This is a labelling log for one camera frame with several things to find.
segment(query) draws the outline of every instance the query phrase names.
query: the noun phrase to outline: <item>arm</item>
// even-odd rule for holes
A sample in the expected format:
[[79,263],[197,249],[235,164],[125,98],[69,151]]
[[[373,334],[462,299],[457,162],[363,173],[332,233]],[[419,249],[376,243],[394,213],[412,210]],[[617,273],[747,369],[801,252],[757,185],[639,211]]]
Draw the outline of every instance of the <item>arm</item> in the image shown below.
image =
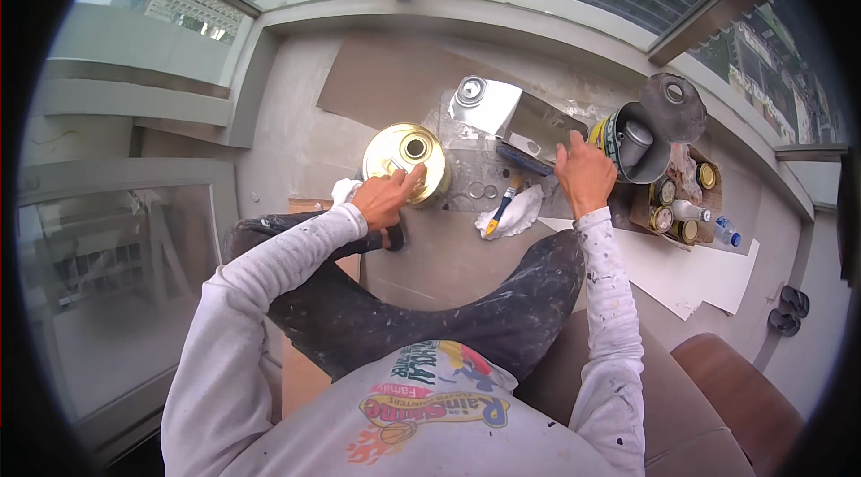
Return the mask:
[[642,475],[646,440],[640,322],[609,208],[578,219],[577,230],[587,263],[590,362],[581,373],[583,383],[570,427],[611,466]]
[[167,475],[218,475],[272,428],[260,369],[271,301],[304,283],[339,247],[397,224],[424,170],[369,179],[352,203],[265,241],[203,283],[162,417]]
[[557,147],[554,171],[577,220],[587,265],[591,361],[581,373],[569,426],[614,468],[643,475],[640,322],[607,207],[616,167],[572,132],[570,153]]

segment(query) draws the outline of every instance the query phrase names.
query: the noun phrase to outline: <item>brown chair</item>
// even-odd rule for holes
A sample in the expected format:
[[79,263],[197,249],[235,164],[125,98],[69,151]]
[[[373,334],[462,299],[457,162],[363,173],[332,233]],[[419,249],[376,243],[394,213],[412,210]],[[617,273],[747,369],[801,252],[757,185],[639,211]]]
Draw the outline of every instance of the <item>brown chair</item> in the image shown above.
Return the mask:
[[714,333],[671,352],[733,431],[757,475],[772,475],[804,428],[804,419],[747,359]]
[[[719,477],[753,475],[751,465],[721,417],[670,353],[642,326],[646,475]],[[514,395],[559,423],[568,424],[589,361],[586,311],[562,328],[544,360]]]

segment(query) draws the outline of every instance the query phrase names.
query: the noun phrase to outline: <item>hand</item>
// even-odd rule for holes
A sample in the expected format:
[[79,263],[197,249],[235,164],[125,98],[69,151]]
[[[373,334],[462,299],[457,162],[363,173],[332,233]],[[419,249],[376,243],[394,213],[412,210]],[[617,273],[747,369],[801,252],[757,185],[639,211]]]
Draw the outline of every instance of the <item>hand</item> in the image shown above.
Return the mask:
[[556,145],[554,174],[559,179],[574,218],[607,206],[609,192],[616,183],[616,166],[600,150],[587,145],[583,135],[571,132],[571,151]]
[[425,164],[420,163],[409,176],[405,170],[396,169],[391,177],[371,177],[361,185],[352,203],[365,216],[368,232],[398,224],[398,210],[413,193],[416,184],[425,177],[426,170]]

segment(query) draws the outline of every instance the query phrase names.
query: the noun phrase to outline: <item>person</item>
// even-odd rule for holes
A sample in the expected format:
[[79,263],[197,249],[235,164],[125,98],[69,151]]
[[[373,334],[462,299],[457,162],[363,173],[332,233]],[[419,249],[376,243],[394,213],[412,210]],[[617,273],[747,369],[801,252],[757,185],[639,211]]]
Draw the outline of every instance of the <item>person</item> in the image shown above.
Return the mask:
[[[382,247],[382,229],[393,241],[421,165],[304,220],[238,224],[167,397],[165,474],[644,474],[639,321],[607,207],[617,173],[576,132],[554,171],[575,229],[538,241],[498,290],[450,311],[389,306],[333,262]],[[571,314],[584,273],[591,361],[565,428],[512,391]],[[260,368],[267,313],[334,380],[277,425]]]

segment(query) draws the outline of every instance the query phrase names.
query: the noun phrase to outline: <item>dark pants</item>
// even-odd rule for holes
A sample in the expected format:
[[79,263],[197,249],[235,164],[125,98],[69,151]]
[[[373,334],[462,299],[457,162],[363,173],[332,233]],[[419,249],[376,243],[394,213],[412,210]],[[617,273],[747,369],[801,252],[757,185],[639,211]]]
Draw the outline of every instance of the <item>dark pants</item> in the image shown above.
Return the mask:
[[[240,221],[227,236],[225,257],[232,260],[321,213]],[[565,230],[533,244],[511,276],[484,298],[447,311],[413,311],[374,298],[335,265],[343,256],[381,246],[376,232],[337,249],[298,289],[270,306],[269,318],[333,381],[407,344],[432,339],[466,344],[522,381],[571,315],[586,271],[574,230]]]

